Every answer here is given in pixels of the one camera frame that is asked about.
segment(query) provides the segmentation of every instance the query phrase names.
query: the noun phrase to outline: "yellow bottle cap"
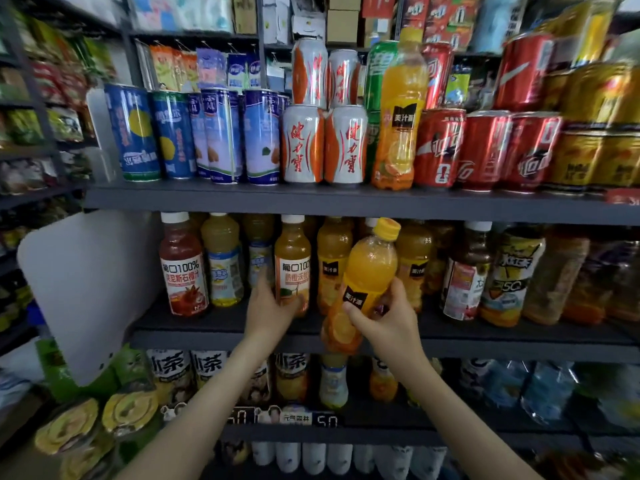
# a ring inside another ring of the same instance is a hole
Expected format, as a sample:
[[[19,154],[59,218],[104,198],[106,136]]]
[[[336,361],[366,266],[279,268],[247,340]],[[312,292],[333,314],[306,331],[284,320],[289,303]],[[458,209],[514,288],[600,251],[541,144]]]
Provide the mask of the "yellow bottle cap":
[[[400,233],[400,224],[388,217],[380,217],[373,233],[385,241],[395,241]]]
[[[405,27],[400,31],[400,42],[422,43],[422,30],[415,27]]]

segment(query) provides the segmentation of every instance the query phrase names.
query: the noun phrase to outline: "bottle cap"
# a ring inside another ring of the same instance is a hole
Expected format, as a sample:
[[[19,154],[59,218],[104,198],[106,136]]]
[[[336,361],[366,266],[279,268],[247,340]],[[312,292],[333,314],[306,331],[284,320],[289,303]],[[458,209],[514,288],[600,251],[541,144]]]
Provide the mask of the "bottle cap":
[[[489,232],[491,231],[490,221],[465,221],[465,227],[467,229],[475,230],[477,232]]]
[[[422,30],[415,27],[405,27],[400,31],[400,43],[402,42],[422,43]]]
[[[400,233],[400,224],[388,217],[380,217],[373,233],[385,241],[395,241]]]
[[[282,222],[284,224],[302,224],[305,221],[304,216],[297,216],[295,214],[283,214]]]
[[[178,224],[189,220],[188,212],[160,212],[160,219],[165,224]]]

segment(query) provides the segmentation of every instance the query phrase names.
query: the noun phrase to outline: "gold can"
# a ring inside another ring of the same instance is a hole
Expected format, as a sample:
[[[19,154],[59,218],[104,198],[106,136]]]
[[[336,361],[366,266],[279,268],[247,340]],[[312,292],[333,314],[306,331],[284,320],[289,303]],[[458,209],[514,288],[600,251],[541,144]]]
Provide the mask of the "gold can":
[[[572,70],[551,72],[542,80],[542,97],[539,111],[558,111],[560,101]]]
[[[640,133],[607,133],[589,190],[630,187],[640,168]]]
[[[609,128],[627,93],[631,71],[632,65],[626,62],[598,62],[576,69],[560,101],[565,129]]]
[[[614,131],[640,132],[640,66],[631,70],[631,80],[612,120]]]
[[[581,194],[591,183],[604,131],[564,131],[556,143],[543,187],[553,193]]]

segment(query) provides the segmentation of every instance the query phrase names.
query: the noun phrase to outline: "beverage can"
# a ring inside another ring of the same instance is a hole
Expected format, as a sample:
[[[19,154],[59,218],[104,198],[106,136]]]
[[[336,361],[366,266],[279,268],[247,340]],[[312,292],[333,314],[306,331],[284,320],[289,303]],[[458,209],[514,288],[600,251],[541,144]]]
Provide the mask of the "beverage can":
[[[177,180],[195,177],[196,156],[187,95],[175,91],[153,91],[151,94],[167,177]]]
[[[545,247],[545,238],[531,228],[509,229],[502,234],[478,307],[482,318],[505,327],[518,323],[527,285]]]
[[[307,396],[309,354],[276,354],[276,390],[285,401],[302,403]]]
[[[422,46],[422,56],[429,66],[429,88],[424,108],[434,109],[444,103],[453,48],[448,42],[428,42]]]
[[[415,151],[416,185],[450,188],[456,180],[458,156],[467,116],[464,109],[422,112]]]
[[[560,101],[566,130],[603,130],[612,126],[628,93],[632,65],[599,62],[573,71]]]
[[[191,357],[184,350],[149,349],[147,357],[154,375],[160,406],[186,403],[195,393]]]
[[[629,86],[622,96],[611,126],[615,131],[640,132],[640,67],[638,66],[631,69]]]
[[[411,457],[411,473],[418,480],[438,480],[447,451],[446,446],[416,447]]]
[[[123,84],[105,84],[104,97],[124,179],[130,182],[160,180],[160,162],[151,128],[147,90]]]
[[[447,261],[442,282],[440,309],[453,320],[473,320],[489,273],[489,264],[469,264]]]
[[[542,81],[540,111],[560,111],[560,101],[568,90],[572,70],[549,72]]]
[[[291,51],[293,104],[326,109],[326,67],[328,53],[324,42],[301,38]]]
[[[602,152],[605,132],[563,131],[545,175],[545,190],[576,195],[583,193]]]
[[[203,89],[202,103],[211,181],[236,184],[243,173],[238,94],[229,89]]]
[[[494,109],[538,108],[540,87],[553,47],[553,35],[544,32],[526,32],[507,42],[495,83]]]
[[[227,363],[228,352],[224,350],[192,350],[191,359],[196,370],[198,390],[219,373]]]
[[[244,152],[250,184],[276,185],[280,180],[279,105],[275,91],[244,92]]]
[[[330,184],[357,185],[364,181],[367,112],[343,105],[329,110],[324,126],[324,179]]]
[[[378,42],[367,57],[367,78],[364,86],[364,107],[367,111],[380,111],[382,77],[398,52],[397,40]]]
[[[367,163],[365,166],[364,181],[371,181],[373,173],[373,163],[376,162],[376,151],[378,150],[378,137],[380,136],[380,112],[367,111]]]
[[[456,182],[460,188],[489,192],[500,180],[511,133],[508,111],[475,111],[467,115]]]
[[[200,93],[188,93],[189,115],[191,117],[191,134],[196,153],[198,176],[210,178],[209,148],[207,146],[207,132],[204,129],[204,104]]]
[[[630,187],[640,171],[640,133],[607,133],[589,190]]]
[[[493,359],[464,359],[460,364],[460,386],[474,399],[484,392],[484,380],[495,361]]]
[[[358,99],[360,60],[355,50],[341,48],[329,55],[329,109],[353,105]]]
[[[326,449],[326,466],[334,475],[345,475],[351,468],[353,445],[329,444]]]
[[[324,172],[324,116],[313,105],[292,104],[282,116],[282,174],[290,184],[317,184]]]
[[[325,465],[325,443],[302,443],[302,466],[309,475],[320,475]]]
[[[271,400],[271,368],[269,360],[263,361],[255,370],[240,394],[240,402],[247,406],[260,406]]]
[[[356,470],[364,475],[372,473],[376,468],[376,462],[373,459],[373,445],[354,445],[353,464]]]
[[[562,117],[556,112],[517,112],[511,120],[500,187],[511,192],[533,193],[545,179],[560,135]]]

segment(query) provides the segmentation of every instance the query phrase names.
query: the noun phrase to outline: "orange juice bottle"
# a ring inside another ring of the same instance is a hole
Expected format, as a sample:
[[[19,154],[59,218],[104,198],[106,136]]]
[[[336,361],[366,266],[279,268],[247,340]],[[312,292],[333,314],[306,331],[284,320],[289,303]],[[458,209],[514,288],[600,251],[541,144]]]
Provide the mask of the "orange juice bottle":
[[[244,285],[240,269],[240,226],[223,212],[211,212],[200,229],[209,256],[211,302],[232,306],[242,300]]]
[[[360,346],[362,335],[342,310],[342,302],[353,303],[366,316],[372,313],[396,275],[398,258],[394,241],[399,232],[400,224],[382,217],[373,235],[359,240],[349,253],[338,298],[324,319],[321,332],[330,351],[354,354]]]
[[[273,226],[272,214],[245,214],[242,219],[244,234],[249,241],[249,286],[254,288],[258,273],[267,266],[267,279],[273,286]]]
[[[303,317],[309,307],[309,281],[311,278],[311,243],[302,225],[304,216],[282,215],[282,234],[276,241],[276,300],[291,301],[301,294],[305,304],[296,313]]]
[[[411,219],[403,225],[396,241],[398,274],[404,284],[406,297],[416,311],[422,309],[422,285],[427,262],[432,253],[433,236],[424,223]]]
[[[380,136],[371,179],[379,189],[409,189],[413,183],[415,142],[429,84],[421,46],[420,29],[402,29],[397,55],[382,78]]]
[[[327,217],[320,227],[318,242],[318,308],[326,315],[338,296],[344,267],[353,236],[349,223],[343,217]]]
[[[387,364],[378,357],[371,357],[371,362],[373,367],[369,376],[369,393],[376,401],[390,403],[396,398],[398,381]]]

